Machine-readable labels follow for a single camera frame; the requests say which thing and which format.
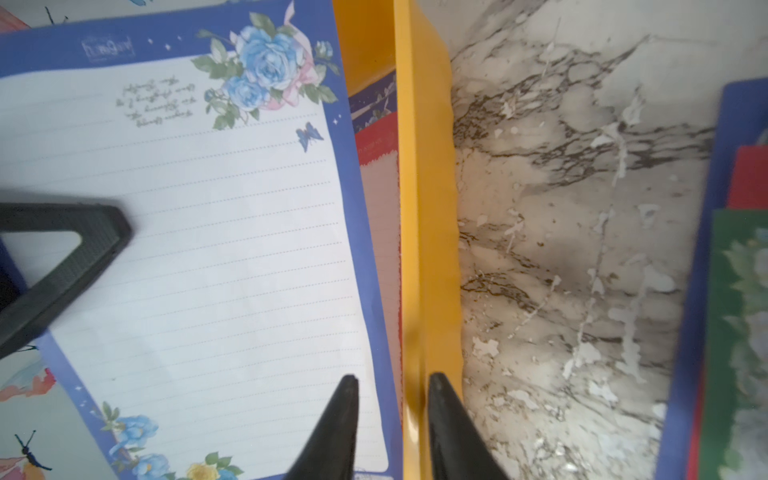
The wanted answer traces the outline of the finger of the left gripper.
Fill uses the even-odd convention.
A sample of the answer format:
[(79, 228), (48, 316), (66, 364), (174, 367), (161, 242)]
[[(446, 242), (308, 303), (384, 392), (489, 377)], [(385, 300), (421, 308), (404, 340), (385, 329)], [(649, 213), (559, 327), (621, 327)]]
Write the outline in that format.
[(1, 274), (1, 357), (39, 338), (86, 291), (129, 244), (133, 231), (116, 206), (3, 203), (1, 231), (73, 232), (81, 243), (24, 293)]

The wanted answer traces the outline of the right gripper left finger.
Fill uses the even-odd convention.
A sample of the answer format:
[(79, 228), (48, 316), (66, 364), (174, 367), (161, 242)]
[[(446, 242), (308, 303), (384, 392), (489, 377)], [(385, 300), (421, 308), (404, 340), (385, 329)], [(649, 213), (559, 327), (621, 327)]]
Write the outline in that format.
[(352, 480), (359, 420), (359, 381), (340, 380), (285, 480)]

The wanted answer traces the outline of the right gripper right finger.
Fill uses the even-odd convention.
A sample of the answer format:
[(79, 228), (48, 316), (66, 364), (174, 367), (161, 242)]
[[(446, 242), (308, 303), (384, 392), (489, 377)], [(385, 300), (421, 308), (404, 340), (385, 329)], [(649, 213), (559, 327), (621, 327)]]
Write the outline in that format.
[(442, 372), (429, 377), (427, 416), (435, 480), (508, 480)]

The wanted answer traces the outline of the yellow plastic storage tray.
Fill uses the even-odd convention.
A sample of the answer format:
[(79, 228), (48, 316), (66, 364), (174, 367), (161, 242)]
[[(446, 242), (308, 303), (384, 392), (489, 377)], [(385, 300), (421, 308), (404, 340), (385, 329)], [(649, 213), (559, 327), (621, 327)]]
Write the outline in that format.
[(463, 370), (450, 55), (415, 1), (333, 6), (350, 91), (396, 74), (404, 381), (399, 471), (407, 479), (429, 479), (428, 378), (442, 372), (460, 391)]

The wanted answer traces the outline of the red stationery paper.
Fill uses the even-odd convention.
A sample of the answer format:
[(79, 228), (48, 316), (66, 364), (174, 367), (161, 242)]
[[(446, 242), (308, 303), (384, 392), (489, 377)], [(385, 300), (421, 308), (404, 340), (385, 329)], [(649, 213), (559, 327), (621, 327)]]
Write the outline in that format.
[[(767, 208), (767, 193), (759, 182), (767, 179), (767, 146), (740, 147), (732, 171), (726, 206), (734, 209)], [(698, 478), (700, 431), (705, 396), (705, 370), (702, 370), (694, 410), (685, 479)]]

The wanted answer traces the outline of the stack of stationery papers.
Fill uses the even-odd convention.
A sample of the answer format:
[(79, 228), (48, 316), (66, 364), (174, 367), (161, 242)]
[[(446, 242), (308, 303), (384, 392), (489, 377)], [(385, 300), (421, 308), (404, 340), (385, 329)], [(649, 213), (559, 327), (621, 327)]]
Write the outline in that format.
[(401, 225), (396, 73), (349, 100), (381, 292), (397, 405), (403, 404)]

